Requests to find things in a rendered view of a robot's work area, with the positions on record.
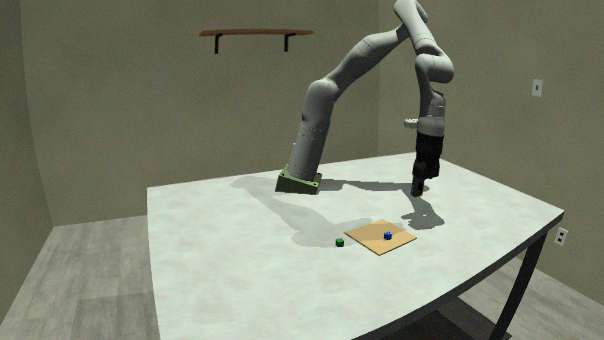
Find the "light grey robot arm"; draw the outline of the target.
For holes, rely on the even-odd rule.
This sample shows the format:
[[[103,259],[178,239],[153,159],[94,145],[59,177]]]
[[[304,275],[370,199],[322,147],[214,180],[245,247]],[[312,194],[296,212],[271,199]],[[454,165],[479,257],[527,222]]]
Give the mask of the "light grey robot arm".
[[[397,0],[393,9],[403,22],[399,27],[366,36],[352,48],[336,69],[323,78],[328,82],[321,79],[309,86],[296,143],[293,144],[287,167],[291,176],[307,181],[315,179],[335,98],[338,99],[355,80],[376,66],[408,37],[418,56],[415,71],[420,89],[420,112],[445,116],[445,95],[433,90],[430,81],[449,83],[454,76],[453,64],[437,46],[425,25],[428,16],[416,0]]]

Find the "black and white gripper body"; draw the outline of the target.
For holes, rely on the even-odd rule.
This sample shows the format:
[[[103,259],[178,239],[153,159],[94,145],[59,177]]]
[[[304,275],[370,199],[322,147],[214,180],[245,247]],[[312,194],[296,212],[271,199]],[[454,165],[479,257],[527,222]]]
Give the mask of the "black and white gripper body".
[[[419,179],[438,177],[439,159],[442,154],[443,137],[445,137],[445,116],[433,116],[420,112],[418,119],[406,119],[404,127],[417,129],[416,159],[412,175]]]

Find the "tan square mat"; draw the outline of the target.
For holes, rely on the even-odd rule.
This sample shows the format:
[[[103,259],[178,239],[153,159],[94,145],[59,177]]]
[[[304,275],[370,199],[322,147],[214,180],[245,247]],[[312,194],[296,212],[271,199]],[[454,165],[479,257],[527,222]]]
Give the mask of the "tan square mat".
[[[392,239],[384,239],[385,232],[392,233]],[[396,225],[381,219],[367,225],[344,232],[367,249],[378,256],[401,247],[415,239],[416,236],[397,227]]]

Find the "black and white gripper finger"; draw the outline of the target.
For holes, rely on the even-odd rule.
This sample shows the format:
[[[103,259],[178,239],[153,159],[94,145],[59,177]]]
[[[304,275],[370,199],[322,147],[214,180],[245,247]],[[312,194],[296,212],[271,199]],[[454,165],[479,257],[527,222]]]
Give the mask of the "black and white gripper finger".
[[[412,195],[413,197],[417,197],[418,187],[419,187],[418,184],[419,184],[419,178],[413,176],[411,192],[410,192],[410,195]]]
[[[424,181],[425,181],[425,180],[421,180],[421,179],[419,179],[419,184],[418,184],[418,185],[419,185],[419,187],[418,187],[418,190],[420,190],[420,196],[422,196],[422,194],[423,194]]]

